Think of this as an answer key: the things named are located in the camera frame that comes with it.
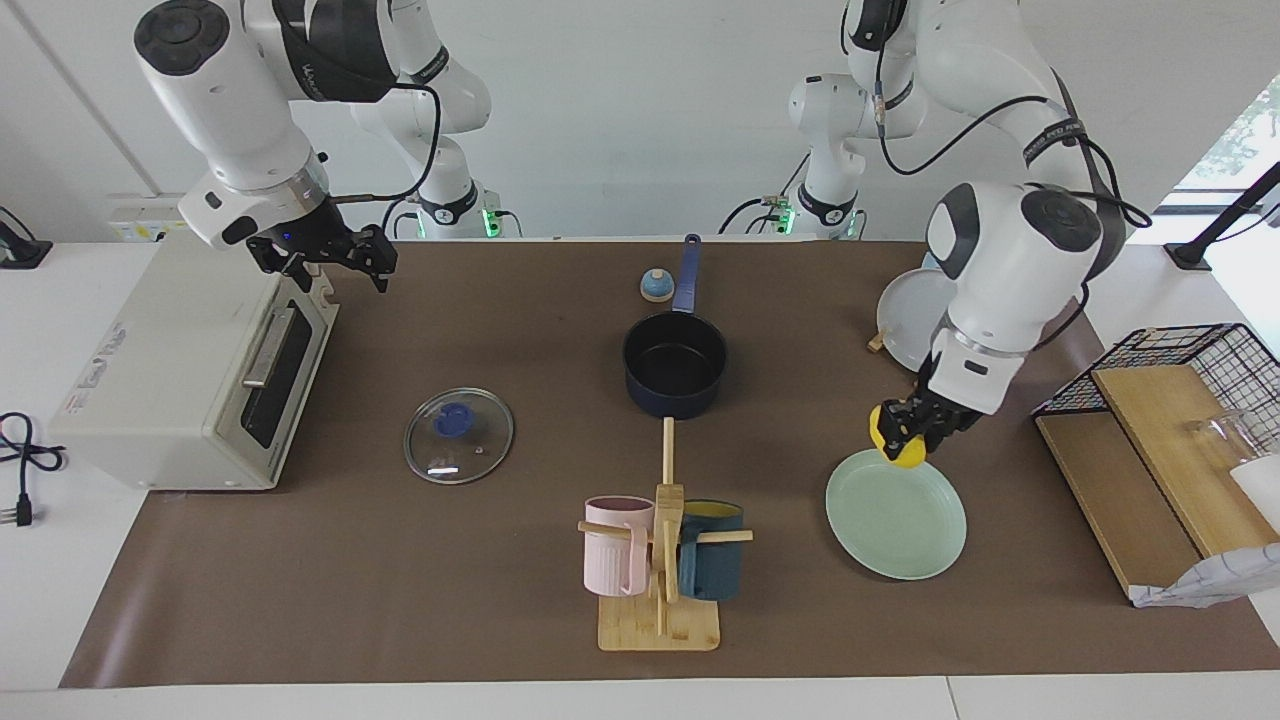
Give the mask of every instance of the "wall outlet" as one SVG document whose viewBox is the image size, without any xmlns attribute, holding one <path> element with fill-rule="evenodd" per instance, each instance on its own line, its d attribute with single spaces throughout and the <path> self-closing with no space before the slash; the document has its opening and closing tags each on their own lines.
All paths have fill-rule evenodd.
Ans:
<svg viewBox="0 0 1280 720">
<path fill-rule="evenodd" d="M 108 218 L 106 224 L 111 225 L 116 240 L 123 242 L 146 242 L 140 233 L 142 228 L 138 224 L 138 218 L 141 215 L 142 208 L 118 208 Z"/>
<path fill-rule="evenodd" d="M 108 224 L 124 242 L 157 242 L 174 231 L 187 227 L 177 208 L 119 208 Z"/>
</svg>

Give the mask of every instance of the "blue lid knob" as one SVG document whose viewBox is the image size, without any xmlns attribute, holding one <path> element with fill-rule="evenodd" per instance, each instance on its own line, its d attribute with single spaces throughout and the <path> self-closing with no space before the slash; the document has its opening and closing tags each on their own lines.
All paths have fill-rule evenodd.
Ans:
<svg viewBox="0 0 1280 720">
<path fill-rule="evenodd" d="M 475 423 L 476 416 L 470 407 L 461 402 L 449 402 L 444 407 L 440 407 L 440 414 L 435 416 L 435 434 L 448 439 L 457 439 L 467 434 Z"/>
<path fill-rule="evenodd" d="M 671 273 L 662 268 L 654 268 L 644 274 L 640 281 L 640 295 L 649 302 L 666 302 L 676 292 L 676 281 Z"/>
</svg>

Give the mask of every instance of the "saucepan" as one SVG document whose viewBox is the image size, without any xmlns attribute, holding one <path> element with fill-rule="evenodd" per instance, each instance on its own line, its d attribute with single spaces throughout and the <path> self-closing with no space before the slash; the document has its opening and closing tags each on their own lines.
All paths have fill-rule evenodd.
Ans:
<svg viewBox="0 0 1280 720">
<path fill-rule="evenodd" d="M 724 375 L 724 336 L 694 314 L 701 242 L 696 234 L 685 237 L 672 309 L 636 323 L 622 346 L 627 393 L 655 418 L 701 415 L 716 400 Z"/>
</svg>

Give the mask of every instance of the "blue pan handle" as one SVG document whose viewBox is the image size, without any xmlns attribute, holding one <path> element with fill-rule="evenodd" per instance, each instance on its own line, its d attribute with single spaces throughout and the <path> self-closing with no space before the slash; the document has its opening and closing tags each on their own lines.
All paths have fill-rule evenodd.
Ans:
<svg viewBox="0 0 1280 720">
<path fill-rule="evenodd" d="M 676 313 L 694 313 L 694 297 L 698 295 L 698 260 L 703 254 L 703 238 L 696 234 L 685 236 L 685 256 L 680 261 L 680 283 L 676 286 L 676 300 L 671 309 Z"/>
</svg>

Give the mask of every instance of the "mug handle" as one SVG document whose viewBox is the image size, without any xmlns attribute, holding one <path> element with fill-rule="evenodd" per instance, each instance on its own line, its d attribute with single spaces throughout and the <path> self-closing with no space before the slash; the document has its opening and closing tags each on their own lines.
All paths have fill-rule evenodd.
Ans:
<svg viewBox="0 0 1280 720">
<path fill-rule="evenodd" d="M 686 532 L 680 541 L 680 594 L 694 597 L 698 583 L 698 528 Z"/>
<path fill-rule="evenodd" d="M 628 553 L 627 579 L 622 583 L 622 592 L 630 596 L 639 594 L 632 592 L 632 588 L 649 582 L 649 562 L 646 557 L 649 530 L 644 525 L 635 525 L 632 523 L 627 523 L 626 525 L 631 530 L 631 551 Z"/>
</svg>

